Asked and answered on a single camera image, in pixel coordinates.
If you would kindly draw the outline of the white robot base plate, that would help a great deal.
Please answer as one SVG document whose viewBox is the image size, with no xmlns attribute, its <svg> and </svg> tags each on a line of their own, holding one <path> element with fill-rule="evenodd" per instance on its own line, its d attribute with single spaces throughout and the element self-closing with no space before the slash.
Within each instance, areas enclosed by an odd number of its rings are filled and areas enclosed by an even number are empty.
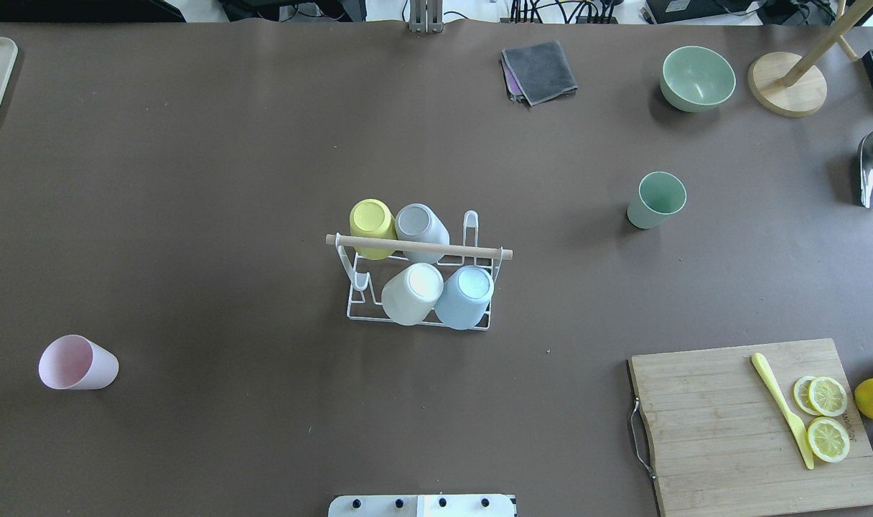
<svg viewBox="0 0 873 517">
<path fill-rule="evenodd" d="M 328 516 L 516 516 L 515 496 L 499 493 L 338 496 Z"/>
</svg>

